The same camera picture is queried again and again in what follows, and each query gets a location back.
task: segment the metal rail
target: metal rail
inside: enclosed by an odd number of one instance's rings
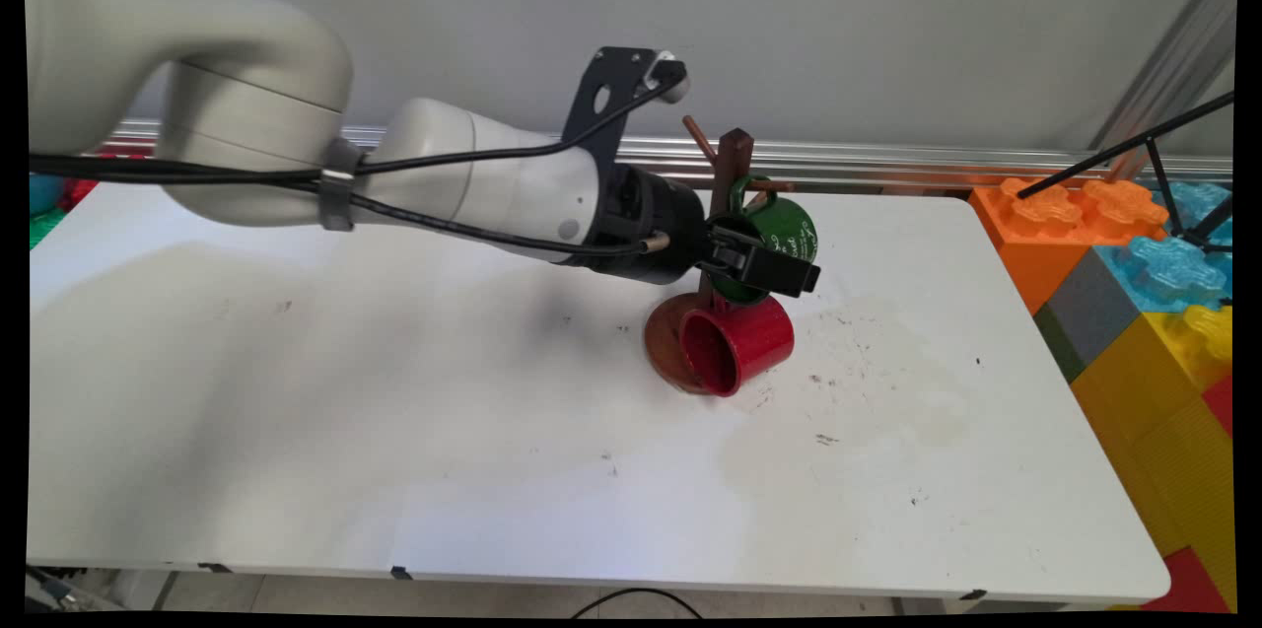
[[[343,129],[342,137],[357,146],[375,148],[384,129]],[[158,121],[124,120],[101,146],[109,151],[153,151]],[[784,142],[758,140],[752,170],[796,184],[798,192],[852,192],[853,188],[994,188],[1006,178],[1041,179],[1085,160],[1094,151],[1045,151],[1045,149],[977,149],[949,146],[878,146],[848,142]],[[664,178],[705,188],[713,175],[709,161],[687,137],[622,137],[618,161],[640,165]],[[1230,184],[1232,160],[1223,156],[1161,156],[1171,180]],[[1155,188],[1145,173],[1136,179]],[[1108,166],[1088,169],[1065,187],[1076,188],[1087,179],[1104,179]]]

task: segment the wall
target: wall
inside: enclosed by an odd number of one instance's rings
[[[592,52],[668,48],[681,106],[628,134],[1087,146],[1185,0],[288,0],[355,57],[348,125],[438,97],[555,132]],[[159,115],[158,87],[133,108]],[[1220,146],[1209,142],[1208,146]]]

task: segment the mug handle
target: mug handle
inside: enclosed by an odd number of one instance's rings
[[[727,197],[727,211],[731,213],[745,214],[745,188],[750,187],[750,183],[755,179],[762,179],[764,183],[770,183],[771,178],[766,174],[746,174],[745,178],[740,178],[732,183],[732,188]],[[776,193],[767,192],[767,206],[775,204]]]

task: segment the yellow lego block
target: yellow lego block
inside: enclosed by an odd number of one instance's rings
[[[1219,310],[1188,305],[1182,314],[1145,315],[1199,391],[1232,372],[1232,305]]]
[[[1090,368],[1080,373],[1069,387],[1083,407],[1092,430],[1095,431],[1095,438],[1099,439],[1100,448],[1112,463],[1113,472],[1117,472],[1118,480],[1122,480],[1122,487],[1131,498],[1140,521],[1143,522],[1143,528],[1148,530],[1148,537],[1152,538],[1157,552],[1167,556],[1188,546],[1188,538],[1174,521],[1157,487],[1152,484],[1152,479],[1135,458],[1131,444],[1118,429],[1112,409],[1106,402],[1103,390],[1092,376]]]
[[[1108,402],[1127,445],[1203,391],[1164,342],[1161,314],[1141,314],[1080,373]]]
[[[1235,494],[1232,439],[1203,400],[1172,414],[1135,446],[1135,458],[1235,613]]]

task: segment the floor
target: floor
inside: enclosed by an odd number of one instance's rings
[[[569,618],[617,590],[389,579],[332,579],[180,573],[162,610],[445,615],[462,618]],[[892,615],[885,598],[673,591],[705,618]],[[652,594],[618,596],[586,618],[690,618],[675,602]]]

